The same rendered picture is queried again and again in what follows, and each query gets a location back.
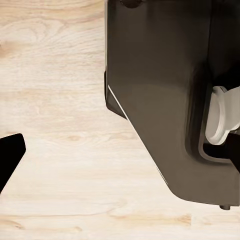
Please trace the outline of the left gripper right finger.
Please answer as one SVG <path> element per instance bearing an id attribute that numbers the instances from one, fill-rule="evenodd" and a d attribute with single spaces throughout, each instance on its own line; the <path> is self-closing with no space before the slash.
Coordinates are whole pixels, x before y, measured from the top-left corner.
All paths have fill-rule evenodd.
<path id="1" fill-rule="evenodd" d="M 228 133 L 225 144 L 224 151 L 237 168 L 240 173 L 240 135 L 235 133 Z"/>

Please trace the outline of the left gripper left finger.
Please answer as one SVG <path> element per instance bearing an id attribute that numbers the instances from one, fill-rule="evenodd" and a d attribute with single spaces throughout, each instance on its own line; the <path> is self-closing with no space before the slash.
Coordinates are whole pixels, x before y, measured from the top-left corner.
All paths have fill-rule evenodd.
<path id="1" fill-rule="evenodd" d="M 0 193 L 26 153 L 22 133 L 0 138 Z"/>

